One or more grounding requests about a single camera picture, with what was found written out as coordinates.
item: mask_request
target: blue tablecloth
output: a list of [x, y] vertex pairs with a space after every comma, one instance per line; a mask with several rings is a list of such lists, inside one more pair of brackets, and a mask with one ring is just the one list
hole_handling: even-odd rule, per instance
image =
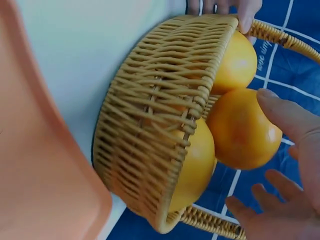
[[[297, 37], [320, 51], [320, 1], [310, 0], [265, 0], [256, 18]], [[312, 60], [283, 49], [267, 41], [257, 40], [254, 48], [258, 57], [256, 77], [250, 88], [268, 88], [283, 99], [294, 101], [320, 114], [320, 67]], [[266, 181], [264, 172], [277, 169], [299, 184], [297, 161], [288, 155], [292, 144], [283, 136], [281, 146], [274, 158], [264, 167], [251, 171], [236, 171], [218, 164], [206, 191], [196, 202], [208, 211], [214, 211], [232, 218], [225, 206], [225, 198], [235, 195], [245, 205], [257, 212], [260, 208], [253, 199], [251, 187], [262, 183], [268, 192], [278, 194]], [[161, 235], [156, 233], [147, 221], [128, 209], [124, 212], [108, 240], [222, 240], [211, 233], [179, 223], [173, 231]]]

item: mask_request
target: wicker basket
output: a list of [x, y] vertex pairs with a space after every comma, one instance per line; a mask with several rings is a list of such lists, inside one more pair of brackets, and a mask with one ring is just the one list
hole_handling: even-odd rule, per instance
[[[235, 15], [183, 15], [165, 21], [126, 58], [101, 107], [94, 168], [107, 188], [159, 233], [182, 221], [230, 239], [246, 239], [239, 225], [193, 206], [168, 213], [188, 138], [197, 127], [195, 120], [206, 118], [217, 99], [210, 91], [237, 26]], [[320, 63], [319, 53], [309, 45], [264, 23], [255, 21], [249, 35]], [[172, 130], [184, 132], [184, 138]]]

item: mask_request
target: grapefruit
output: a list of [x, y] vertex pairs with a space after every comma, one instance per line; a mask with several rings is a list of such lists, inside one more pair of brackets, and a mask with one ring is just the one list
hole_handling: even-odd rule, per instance
[[207, 118], [215, 156], [228, 167], [251, 170], [277, 152], [282, 131], [272, 124], [257, 101], [257, 91], [241, 88], [221, 96]]
[[[205, 120], [200, 118], [196, 124], [194, 135], [189, 137], [190, 146], [187, 147], [169, 212], [181, 210], [196, 202], [207, 188], [217, 164], [214, 139]], [[182, 131], [175, 131], [174, 134], [181, 138], [184, 136]]]
[[211, 89], [213, 95], [246, 88], [257, 71], [258, 58], [251, 42], [235, 31], [222, 58]]

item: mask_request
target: yellow orange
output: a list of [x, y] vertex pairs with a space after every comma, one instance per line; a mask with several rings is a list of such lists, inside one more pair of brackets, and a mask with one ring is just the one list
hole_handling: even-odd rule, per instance
[[235, 31], [222, 58], [211, 93], [223, 95], [246, 88], [257, 71], [257, 54], [251, 42]]
[[237, 89], [214, 104], [207, 125], [213, 135], [215, 156], [241, 170], [265, 165], [277, 152], [282, 131], [272, 124], [257, 101], [257, 91]]
[[[178, 211], [198, 200], [210, 182], [216, 167], [215, 145], [211, 132], [204, 119], [196, 121], [194, 135], [189, 137], [190, 146], [174, 189], [169, 212]], [[183, 138], [184, 133], [174, 134]]]

